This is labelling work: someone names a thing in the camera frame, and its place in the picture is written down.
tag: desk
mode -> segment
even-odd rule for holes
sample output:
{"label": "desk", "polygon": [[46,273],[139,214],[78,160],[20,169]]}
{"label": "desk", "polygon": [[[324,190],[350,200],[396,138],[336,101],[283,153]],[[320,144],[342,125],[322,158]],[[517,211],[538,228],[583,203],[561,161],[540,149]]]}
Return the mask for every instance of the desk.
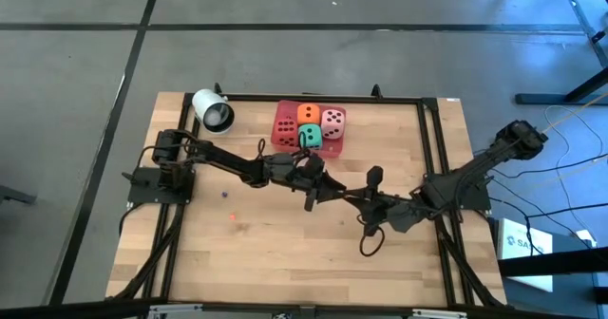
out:
{"label": "desk", "polygon": [[[157,133],[177,128],[183,93],[163,92],[156,101],[145,145]],[[232,153],[253,159],[260,138],[274,153],[270,132],[275,102],[230,102],[235,123],[226,135],[200,130],[200,138]],[[472,158],[459,100],[438,99],[450,167]],[[349,188],[365,185],[373,165],[384,167],[380,188],[406,195],[425,173],[425,159],[416,107],[403,104],[337,103],[348,114],[344,150],[326,159],[331,175]],[[193,110],[188,116],[192,127]],[[432,119],[427,114],[432,128]],[[438,153],[432,129],[435,170]],[[143,164],[152,165],[150,154]],[[124,222],[107,295],[121,291],[148,257],[159,213],[146,204]],[[332,201],[304,211],[304,195],[269,185],[252,189],[211,166],[197,166],[191,203],[186,206],[170,300],[351,306],[446,306],[446,296],[432,222],[424,220],[406,234],[387,228],[384,247],[373,257],[359,254],[362,227],[358,212],[347,202]],[[499,300],[504,290],[487,223],[464,212],[466,257]],[[377,243],[369,239],[368,249]],[[462,288],[452,262],[456,297]],[[163,268],[158,268],[152,294],[159,294]]]}

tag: white box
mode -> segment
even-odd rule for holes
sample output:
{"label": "white box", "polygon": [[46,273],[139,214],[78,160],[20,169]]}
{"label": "white box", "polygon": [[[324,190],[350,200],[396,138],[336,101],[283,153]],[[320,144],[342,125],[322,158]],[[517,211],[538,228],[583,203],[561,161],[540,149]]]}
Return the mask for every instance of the white box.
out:
{"label": "white box", "polygon": [[[526,237],[525,225],[503,218],[499,220],[498,258],[508,259],[530,255],[530,243]],[[537,229],[530,228],[532,242],[542,253],[553,252],[553,236]],[[512,280],[522,282],[539,290],[553,292],[553,275],[512,276]]]}

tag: yellow cable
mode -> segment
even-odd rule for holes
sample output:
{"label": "yellow cable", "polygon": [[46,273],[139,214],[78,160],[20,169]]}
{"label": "yellow cable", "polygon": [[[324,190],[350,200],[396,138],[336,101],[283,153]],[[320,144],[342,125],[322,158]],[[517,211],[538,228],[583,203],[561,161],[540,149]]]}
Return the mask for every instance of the yellow cable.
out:
{"label": "yellow cable", "polygon": [[[526,194],[530,193],[530,192],[531,192],[531,191],[533,191],[533,190],[539,189],[539,188],[541,188],[542,186],[544,186],[545,184],[548,184],[548,183],[550,183],[550,182],[552,182],[552,181],[557,181],[557,180],[560,180],[560,179],[561,179],[561,180],[564,180],[564,179],[566,179],[566,178],[568,178],[568,177],[572,177],[572,176],[574,176],[574,175],[576,175],[576,174],[578,174],[578,173],[580,173],[580,172],[582,172],[582,171],[584,171],[584,170],[588,169],[589,167],[593,166],[594,164],[596,164],[596,163],[598,163],[598,162],[600,162],[600,161],[604,161],[604,160],[606,160],[606,159],[608,159],[608,156],[605,156],[605,157],[602,157],[602,158],[596,159],[595,161],[593,161],[593,162],[589,163],[588,165],[583,165],[583,166],[581,166],[580,168],[577,168],[576,170],[574,170],[574,171],[572,171],[572,172],[570,172],[570,173],[563,174],[563,175],[561,175],[561,176],[559,176],[559,177],[550,178],[550,179],[547,179],[547,180],[541,181],[541,182],[536,183],[536,184],[532,184],[530,187],[526,187],[526,188],[524,188],[524,189],[523,189],[523,191],[518,192],[518,193],[517,193],[517,195],[518,195],[518,196],[520,196],[520,197],[522,197],[523,195],[526,195]],[[507,201],[507,202],[508,202],[508,201],[510,201],[511,199],[515,198],[515,197],[516,197],[515,195],[511,195],[511,196],[510,196],[510,197],[508,197],[508,198],[507,198],[505,201]]]}
{"label": "yellow cable", "polygon": [[[603,93],[603,94],[597,96],[595,99],[593,99],[593,100],[589,101],[588,103],[584,104],[583,106],[581,106],[579,109],[577,109],[577,111],[574,111],[574,112],[570,113],[569,115],[561,118],[559,121],[554,122],[553,124],[549,125],[549,127],[547,127],[546,129],[544,129],[542,131],[542,133],[543,134],[546,133],[547,131],[549,131],[554,126],[556,126],[556,125],[558,125],[558,124],[560,124],[560,123],[562,123],[562,122],[570,119],[571,117],[575,116],[576,114],[580,113],[580,111],[582,111],[582,109],[586,108],[587,106],[589,106],[589,105],[591,105],[593,103],[597,103],[599,100],[601,100],[601,99],[603,99],[604,97],[607,97],[607,96],[608,96],[608,92]],[[580,168],[577,168],[576,170],[574,170],[574,171],[572,171],[570,173],[563,174],[561,176],[558,176],[558,177],[555,177],[555,178],[551,178],[551,179],[548,179],[548,180],[545,180],[545,181],[541,181],[541,182],[539,182],[537,184],[533,184],[532,186],[527,187],[527,188],[523,189],[523,191],[519,192],[518,196],[521,196],[522,194],[527,194],[530,191],[536,190],[536,189],[540,188],[541,186],[543,186],[544,184],[550,183],[552,181],[557,181],[557,180],[560,180],[560,179],[564,180],[564,179],[566,179],[568,177],[574,176],[575,174],[578,174],[578,173],[586,170],[587,168],[593,166],[594,164],[596,164],[596,163],[598,163],[600,161],[606,160],[606,159],[608,159],[608,156],[596,159],[595,161],[591,162],[590,164],[583,165]],[[512,199],[512,198],[514,198],[514,197],[515,197],[514,195],[511,195],[511,197],[509,197],[507,199],[507,201],[510,200],[510,199]]]}
{"label": "yellow cable", "polygon": [[545,181],[541,181],[539,183],[532,184],[532,186],[530,186],[528,188],[525,188],[524,190],[527,190],[527,192],[530,192],[530,191],[532,191],[534,189],[537,189],[537,188],[543,186],[544,184],[550,183],[551,181],[558,181],[560,179],[564,180],[565,178],[574,176],[574,175],[576,175],[576,174],[578,174],[578,173],[580,173],[580,172],[588,169],[589,167],[593,166],[594,164],[596,164],[596,163],[598,163],[600,161],[604,161],[606,159],[608,159],[608,156],[598,158],[595,161],[591,161],[591,163],[589,163],[589,164],[582,165],[581,167],[575,169],[574,171],[572,171],[570,173],[562,174],[561,177],[550,178],[550,179],[547,179]]}
{"label": "yellow cable", "polygon": [[573,117],[573,116],[575,116],[576,114],[580,113],[580,111],[582,111],[582,109],[586,108],[587,106],[589,106],[589,105],[591,105],[591,104],[593,104],[593,103],[597,103],[597,102],[599,102],[599,100],[601,100],[602,98],[604,98],[604,97],[606,97],[606,96],[608,96],[608,92],[606,92],[606,93],[604,93],[604,94],[601,94],[601,95],[597,96],[595,99],[593,99],[593,100],[589,101],[588,103],[586,103],[585,105],[583,105],[582,107],[580,107],[579,109],[577,109],[577,111],[570,113],[570,115],[567,115],[566,117],[562,118],[561,120],[559,120],[559,121],[557,121],[557,122],[553,122],[553,124],[549,125],[549,127],[548,127],[548,128],[544,129],[544,130],[542,131],[542,133],[544,134],[544,133],[548,132],[548,131],[549,131],[551,128],[553,128],[554,126],[556,126],[556,125],[558,125],[558,124],[560,124],[560,123],[562,123],[562,122],[564,122],[564,121],[566,121],[566,120],[570,119],[571,117]]}

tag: black strip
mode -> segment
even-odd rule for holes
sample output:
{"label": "black strip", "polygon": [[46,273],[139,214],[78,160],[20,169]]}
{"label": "black strip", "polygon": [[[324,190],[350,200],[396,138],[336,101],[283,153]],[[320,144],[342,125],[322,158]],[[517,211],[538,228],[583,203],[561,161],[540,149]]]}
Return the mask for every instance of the black strip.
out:
{"label": "black strip", "polygon": [[37,24],[37,23],[0,23],[0,30],[138,30],[141,25],[128,23],[58,23],[58,24]]}
{"label": "black strip", "polygon": [[[425,155],[425,166],[427,173],[434,173],[433,156],[430,150],[430,138],[428,136],[427,118],[425,116],[425,108],[422,101],[416,104],[418,112],[418,124],[420,125],[420,135],[422,140],[422,148]],[[452,280],[451,267],[449,265],[449,255],[446,247],[441,243],[441,231],[438,225],[439,220],[444,220],[442,216],[437,216],[434,219],[435,233],[437,234],[437,247],[439,250],[439,259],[441,261],[441,271],[444,276],[444,288],[446,290],[446,302],[448,306],[456,304],[456,294],[454,292],[454,281]]]}
{"label": "black strip", "polygon": [[459,24],[151,24],[147,30],[391,30],[473,32],[577,32],[580,25],[459,25]]}
{"label": "black strip", "polygon": [[[169,204],[162,204],[161,210],[159,211],[159,219],[156,222],[156,230],[154,232],[154,240],[152,241],[152,249],[150,252],[154,252],[159,243],[161,243],[162,234],[167,224],[167,214],[169,212]],[[156,275],[156,266],[152,269],[150,276],[146,278],[143,283],[142,299],[149,298],[152,295],[152,289],[154,288],[154,276]]]}
{"label": "black strip", "polygon": [[389,30],[389,31],[464,31],[464,32],[568,32],[583,33],[580,25],[467,25],[467,24],[149,24],[152,12],[145,22],[132,23],[0,23],[0,30]]}
{"label": "black strip", "polygon": [[[190,97],[189,95],[190,94],[185,94],[183,96],[183,101],[181,102],[180,121],[178,122],[179,130],[184,129],[186,127],[186,122],[188,121],[188,112],[190,111],[190,106],[192,105],[192,97]],[[164,234],[164,229],[166,227],[166,218],[167,218],[168,213],[169,213],[169,204],[162,204],[161,210],[159,213],[159,220],[157,221],[156,229],[154,230],[154,241],[152,242],[152,249],[150,250],[150,252],[154,252],[154,250],[158,247],[158,245],[162,239],[162,235]],[[179,225],[180,225],[180,230],[178,231],[178,235],[176,236],[175,241],[180,239],[181,219],[179,221]],[[150,297],[152,295],[152,289],[154,288],[154,278],[156,276],[156,268],[157,267],[155,266],[154,269],[152,270],[152,273],[150,273],[150,276],[145,280],[145,283],[143,284],[142,298]]]}
{"label": "black strip", "polygon": [[585,34],[587,35],[587,38],[589,38],[589,45],[591,45],[591,48],[594,50],[594,52],[596,52],[601,67],[607,67],[608,57],[606,57],[606,53],[604,52],[603,48],[601,48],[598,43],[593,42],[592,38],[594,37],[594,35],[596,35],[596,33],[591,27],[591,25],[589,25],[589,21],[587,20],[587,17],[585,16],[584,12],[582,11],[582,8],[580,7],[579,0],[568,1],[570,3],[570,6],[572,6],[572,10],[577,15],[577,19],[579,20],[582,30],[584,30]]}
{"label": "black strip", "polygon": [[[185,207],[185,204],[177,204],[177,207]],[[176,233],[175,239],[171,242],[169,246],[169,252],[167,253],[167,261],[164,265],[164,275],[162,276],[161,283],[161,298],[168,298],[169,291],[171,289],[171,281],[173,280],[173,270],[175,269],[175,260],[178,255],[178,245],[180,244],[180,233],[181,233],[181,224],[183,223],[183,212],[176,211],[176,216],[180,213],[180,217],[177,218],[178,231]]]}
{"label": "black strip", "polygon": [[[444,130],[441,125],[441,117],[439,116],[439,106],[430,107],[430,115],[433,119],[433,128],[435,130],[435,140],[437,140],[437,151],[439,153],[439,162],[441,163],[442,173],[449,173],[449,163],[447,161],[446,141],[444,140]],[[463,232],[460,227],[460,221],[458,220],[458,213],[456,210],[449,212],[449,223],[454,236],[454,243],[456,248],[460,251],[463,258],[466,259],[465,241],[463,240]],[[463,286],[463,295],[465,303],[468,305],[475,305],[475,298],[473,297],[473,289],[468,283],[466,276],[462,270],[460,270],[460,282]]]}
{"label": "black strip", "polygon": [[[140,25],[145,26],[148,24],[152,9],[156,4],[156,0],[148,0],[145,6],[145,11],[142,17]],[[86,225],[90,219],[93,205],[95,203],[95,197],[99,191],[99,185],[102,181],[104,174],[105,164],[110,153],[110,147],[114,141],[114,135],[118,128],[118,122],[123,112],[124,102],[126,101],[126,95],[128,89],[131,86],[133,79],[133,73],[137,61],[142,51],[143,39],[145,37],[145,30],[138,30],[133,41],[133,47],[129,53],[126,67],[124,68],[123,82],[118,90],[116,101],[110,111],[107,124],[105,126],[104,135],[102,137],[102,143],[100,144],[99,150],[93,161],[93,167],[88,176],[88,181],[85,183],[86,187],[83,190],[81,196],[81,202],[78,206],[78,215],[74,223],[74,227],[71,231],[69,242],[67,243],[66,253],[63,256],[61,267],[57,274],[57,279],[53,287],[52,294],[50,296],[49,303],[51,305],[59,305],[63,303],[64,297],[66,296],[67,287],[69,286],[69,279],[74,270],[76,259],[78,258],[78,252],[83,243],[83,238],[86,233]]]}
{"label": "black strip", "polygon": [[578,272],[608,272],[608,247],[573,252],[502,259],[498,261],[501,275],[558,275]]}
{"label": "black strip", "polygon": [[[200,131],[200,122],[195,117],[194,122],[192,124],[191,133],[195,136],[199,136]],[[181,217],[178,220],[178,224],[180,225],[180,229],[178,230],[175,239],[171,242],[171,246],[169,247],[169,253],[167,254],[166,264],[164,266],[164,275],[162,276],[161,283],[161,297],[168,298],[169,291],[171,290],[171,281],[173,280],[173,270],[175,269],[175,261],[178,256],[178,246],[180,244],[180,233],[181,233],[181,224],[183,222],[183,212],[181,212]]]}
{"label": "black strip", "polygon": [[294,102],[316,102],[316,103],[379,103],[379,104],[410,104],[416,105],[420,102],[420,98],[397,98],[385,97],[376,99],[372,96],[321,96],[321,95],[279,95],[279,94],[222,94],[228,98],[228,101],[243,101],[243,102],[278,102],[278,101],[294,101]]}

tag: orange die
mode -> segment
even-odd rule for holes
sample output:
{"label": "orange die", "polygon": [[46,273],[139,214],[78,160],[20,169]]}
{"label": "orange die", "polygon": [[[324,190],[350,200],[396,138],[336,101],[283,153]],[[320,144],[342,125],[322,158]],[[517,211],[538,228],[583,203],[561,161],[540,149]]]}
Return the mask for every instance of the orange die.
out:
{"label": "orange die", "polygon": [[321,124],[321,109],[318,105],[305,103],[297,108],[297,124]]}

